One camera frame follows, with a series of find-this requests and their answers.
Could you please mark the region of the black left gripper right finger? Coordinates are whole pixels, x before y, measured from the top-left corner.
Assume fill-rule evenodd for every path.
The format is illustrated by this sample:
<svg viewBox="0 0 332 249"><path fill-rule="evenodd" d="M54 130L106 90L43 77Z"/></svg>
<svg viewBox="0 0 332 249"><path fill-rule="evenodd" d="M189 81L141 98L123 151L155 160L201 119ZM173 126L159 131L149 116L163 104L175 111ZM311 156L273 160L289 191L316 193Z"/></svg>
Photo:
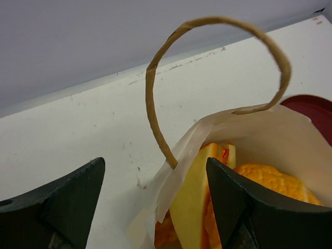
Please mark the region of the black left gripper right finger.
<svg viewBox="0 0 332 249"><path fill-rule="evenodd" d="M215 158L206 173L223 248L331 248L331 208L281 195Z"/></svg>

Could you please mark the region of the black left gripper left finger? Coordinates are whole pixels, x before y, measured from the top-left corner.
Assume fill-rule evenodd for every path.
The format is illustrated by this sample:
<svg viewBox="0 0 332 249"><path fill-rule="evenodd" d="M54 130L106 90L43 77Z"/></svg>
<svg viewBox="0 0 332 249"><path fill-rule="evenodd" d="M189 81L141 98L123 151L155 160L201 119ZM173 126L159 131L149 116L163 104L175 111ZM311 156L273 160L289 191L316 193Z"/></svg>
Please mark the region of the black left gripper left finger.
<svg viewBox="0 0 332 249"><path fill-rule="evenodd" d="M36 189L1 201L1 248L86 248L105 174L93 159Z"/></svg>

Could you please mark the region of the fake orange ring donut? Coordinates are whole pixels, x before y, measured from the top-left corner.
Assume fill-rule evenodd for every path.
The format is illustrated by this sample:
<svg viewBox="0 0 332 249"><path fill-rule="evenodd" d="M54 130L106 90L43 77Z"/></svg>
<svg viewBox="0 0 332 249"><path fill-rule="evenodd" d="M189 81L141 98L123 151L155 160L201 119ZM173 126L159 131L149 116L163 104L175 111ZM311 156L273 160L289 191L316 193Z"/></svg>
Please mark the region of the fake orange ring donut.
<svg viewBox="0 0 332 249"><path fill-rule="evenodd" d="M297 178L283 174L270 165L244 164L235 168L242 176L287 197L322 206L320 202ZM201 248L222 248L217 231L210 191L207 190L203 204L203 241ZM170 213L162 223L156 223L155 248L167 248L178 240Z"/></svg>

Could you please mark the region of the fake triangle sandwich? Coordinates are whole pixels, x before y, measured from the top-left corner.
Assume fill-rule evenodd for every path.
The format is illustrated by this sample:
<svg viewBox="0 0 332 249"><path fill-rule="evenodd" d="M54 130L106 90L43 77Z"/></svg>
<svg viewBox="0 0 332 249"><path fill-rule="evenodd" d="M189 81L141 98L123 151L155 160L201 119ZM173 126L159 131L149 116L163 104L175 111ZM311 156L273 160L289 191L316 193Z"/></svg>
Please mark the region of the fake triangle sandwich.
<svg viewBox="0 0 332 249"><path fill-rule="evenodd" d="M232 144L209 143L199 150L170 206L174 229L182 248L221 248L206 174L209 157L236 166Z"/></svg>

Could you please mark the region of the white paper bag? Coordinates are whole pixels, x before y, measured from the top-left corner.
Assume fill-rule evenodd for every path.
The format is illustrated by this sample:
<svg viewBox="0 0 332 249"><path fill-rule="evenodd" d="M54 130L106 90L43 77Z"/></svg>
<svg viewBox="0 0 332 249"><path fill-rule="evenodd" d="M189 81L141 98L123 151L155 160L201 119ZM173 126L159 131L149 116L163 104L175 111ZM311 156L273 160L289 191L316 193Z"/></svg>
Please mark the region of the white paper bag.
<svg viewBox="0 0 332 249"><path fill-rule="evenodd" d="M160 130L153 87L157 66L163 55L185 33L205 25L227 24L245 30L265 44L279 67L280 87L266 104L231 109L200 119L171 149ZM161 221L181 188L189 165L206 142L234 142L239 158L273 164L283 173L299 178L331 208L331 146L303 114L279 104L292 74L284 52L258 28L229 17L211 16L179 26L156 53L146 70L145 102L148 121L165 163L145 191L145 207L128 227L133 248L153 248L155 223Z"/></svg>

